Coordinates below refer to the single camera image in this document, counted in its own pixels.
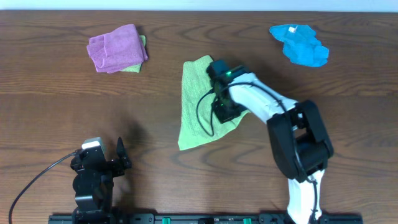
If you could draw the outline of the large green microfiber cloth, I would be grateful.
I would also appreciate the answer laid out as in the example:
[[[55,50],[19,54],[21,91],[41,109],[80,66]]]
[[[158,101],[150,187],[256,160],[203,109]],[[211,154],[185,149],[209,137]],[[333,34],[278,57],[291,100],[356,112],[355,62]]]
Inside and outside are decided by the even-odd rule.
[[[178,137],[181,151],[216,141],[236,129],[249,113],[243,111],[241,116],[221,124],[211,114],[211,103],[215,94],[206,95],[211,90],[207,67],[213,61],[205,55],[195,61],[187,61],[183,65],[182,74],[182,118]]]

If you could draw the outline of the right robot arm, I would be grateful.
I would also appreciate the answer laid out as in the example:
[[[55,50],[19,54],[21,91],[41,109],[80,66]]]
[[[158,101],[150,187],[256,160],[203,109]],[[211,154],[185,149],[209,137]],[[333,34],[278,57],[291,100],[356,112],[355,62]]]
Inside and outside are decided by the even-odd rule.
[[[294,223],[317,223],[320,182],[334,153],[317,105],[279,94],[242,65],[229,68],[216,60],[206,72],[215,94],[210,116],[226,123],[250,111],[266,124],[273,158],[288,179],[289,217]]]

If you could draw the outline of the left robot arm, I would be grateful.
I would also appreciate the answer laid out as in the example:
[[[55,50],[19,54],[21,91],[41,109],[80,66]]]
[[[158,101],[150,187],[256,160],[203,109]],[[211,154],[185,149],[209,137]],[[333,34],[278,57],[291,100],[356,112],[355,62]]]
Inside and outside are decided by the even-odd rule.
[[[73,180],[79,222],[109,221],[113,218],[113,179],[132,167],[123,140],[116,144],[117,159],[105,158],[105,146],[100,137],[87,139],[75,154],[70,167],[77,173]]]

